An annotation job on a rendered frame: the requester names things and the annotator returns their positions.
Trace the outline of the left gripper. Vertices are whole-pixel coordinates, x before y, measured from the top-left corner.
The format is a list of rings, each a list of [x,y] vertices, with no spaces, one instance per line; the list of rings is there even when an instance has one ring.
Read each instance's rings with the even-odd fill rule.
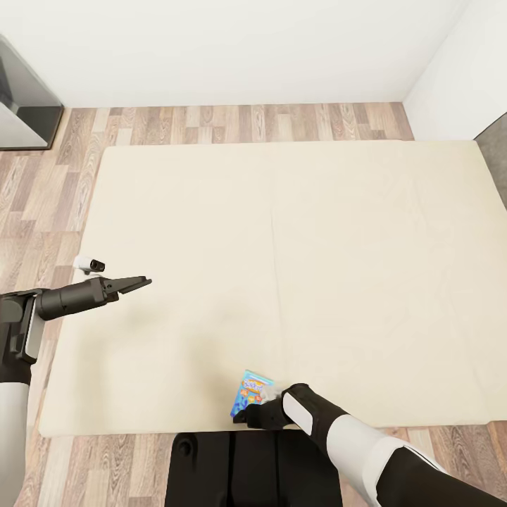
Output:
[[[72,315],[106,306],[107,303],[119,300],[118,292],[124,295],[151,283],[152,279],[146,279],[146,276],[114,280],[95,277],[89,281],[64,286],[61,290],[61,303],[68,314]]]

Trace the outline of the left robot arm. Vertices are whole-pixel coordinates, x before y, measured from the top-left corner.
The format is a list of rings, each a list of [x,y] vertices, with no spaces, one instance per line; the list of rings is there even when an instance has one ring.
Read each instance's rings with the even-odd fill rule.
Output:
[[[0,507],[14,507],[25,479],[31,365],[37,362],[45,322],[106,306],[152,283],[146,276],[108,280],[106,264],[76,256],[82,282],[0,294]]]

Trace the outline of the board game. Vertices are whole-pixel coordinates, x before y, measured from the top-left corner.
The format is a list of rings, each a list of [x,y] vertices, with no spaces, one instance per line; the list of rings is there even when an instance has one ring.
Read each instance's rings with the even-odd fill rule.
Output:
[[[263,377],[250,370],[245,370],[242,383],[239,391],[237,392],[236,400],[234,402],[231,416],[236,416],[240,410],[244,410],[250,403],[257,403],[261,405],[263,400],[260,397],[261,390],[264,385],[273,386],[274,380]]]

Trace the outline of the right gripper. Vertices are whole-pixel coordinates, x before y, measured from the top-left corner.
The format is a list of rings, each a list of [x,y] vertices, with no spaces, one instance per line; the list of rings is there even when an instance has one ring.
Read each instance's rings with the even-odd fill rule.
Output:
[[[233,423],[247,423],[248,428],[255,430],[284,430],[272,417],[272,404],[275,400],[265,404],[250,403],[244,410],[240,410],[233,417]]]

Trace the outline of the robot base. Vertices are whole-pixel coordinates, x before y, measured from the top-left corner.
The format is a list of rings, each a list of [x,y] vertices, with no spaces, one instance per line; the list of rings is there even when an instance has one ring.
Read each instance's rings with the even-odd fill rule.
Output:
[[[303,430],[176,432],[164,507],[343,507],[337,467]]]

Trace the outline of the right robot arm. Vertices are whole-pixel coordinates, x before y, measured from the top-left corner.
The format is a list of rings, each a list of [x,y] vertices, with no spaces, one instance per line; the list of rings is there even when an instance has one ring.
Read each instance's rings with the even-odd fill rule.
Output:
[[[369,507],[507,507],[507,503],[450,476],[416,446],[390,437],[325,400],[306,383],[264,385],[261,405],[233,417],[255,430],[297,424]]]

